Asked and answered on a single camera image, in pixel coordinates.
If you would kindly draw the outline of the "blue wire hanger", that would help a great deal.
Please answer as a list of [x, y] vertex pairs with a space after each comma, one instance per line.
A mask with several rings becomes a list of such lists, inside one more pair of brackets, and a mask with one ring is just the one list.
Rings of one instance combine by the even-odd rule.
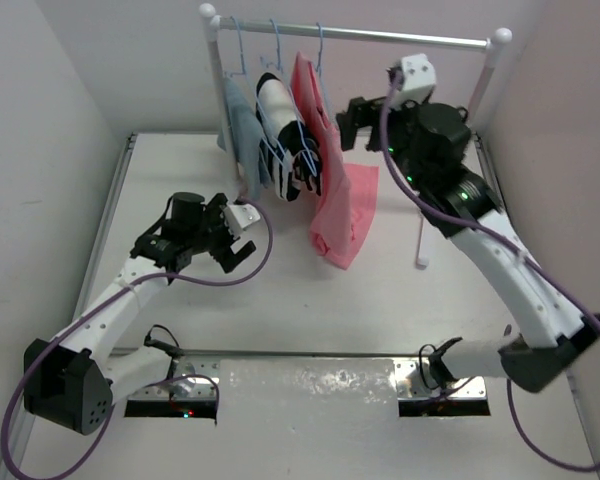
[[324, 31], [323, 31], [323, 27], [320, 22], [316, 23], [316, 28], [317, 28], [318, 38], [319, 38], [319, 48], [318, 48], [317, 60], [316, 60], [316, 63], [314, 64], [314, 69], [318, 76], [318, 81], [319, 81], [320, 90], [321, 90], [325, 110], [327, 113], [327, 117], [329, 119], [331, 119], [332, 118], [331, 104], [330, 104], [330, 100], [328, 97], [328, 91], [324, 84], [323, 68], [322, 68], [323, 51], [324, 51]]

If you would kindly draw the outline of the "pink t shirt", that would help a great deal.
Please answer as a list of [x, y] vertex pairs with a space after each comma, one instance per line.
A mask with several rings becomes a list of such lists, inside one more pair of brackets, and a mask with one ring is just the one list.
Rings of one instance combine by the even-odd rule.
[[346, 270], [359, 254], [375, 217], [379, 168], [344, 160], [340, 132], [328, 114], [318, 74], [302, 53], [295, 57], [291, 90], [322, 160], [322, 194], [316, 201], [309, 238], [318, 255]]

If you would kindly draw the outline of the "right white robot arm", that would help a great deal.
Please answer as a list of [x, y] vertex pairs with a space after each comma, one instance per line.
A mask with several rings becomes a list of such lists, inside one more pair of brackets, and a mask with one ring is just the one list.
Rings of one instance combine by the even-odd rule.
[[343, 150], [370, 128], [367, 150], [387, 152], [398, 186], [416, 193], [425, 219], [474, 263], [519, 331], [507, 342], [452, 338], [429, 355], [427, 377], [439, 388], [483, 376], [542, 391], [597, 341], [596, 326], [538, 273], [495, 191], [465, 166], [467, 110], [407, 100], [383, 115], [384, 102], [357, 97], [337, 114]]

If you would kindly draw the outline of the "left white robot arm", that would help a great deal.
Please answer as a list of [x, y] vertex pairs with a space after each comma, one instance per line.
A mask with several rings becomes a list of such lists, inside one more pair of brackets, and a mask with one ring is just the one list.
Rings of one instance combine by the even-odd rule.
[[162, 215], [134, 242], [121, 270], [87, 310], [52, 340], [35, 340], [24, 354], [25, 409], [82, 435], [94, 432], [113, 406], [136, 391], [173, 376], [181, 350], [148, 340], [131, 354], [112, 352], [153, 297], [182, 280], [193, 257], [209, 255], [226, 274], [256, 246], [233, 248], [262, 220], [246, 200], [230, 202], [177, 192]]

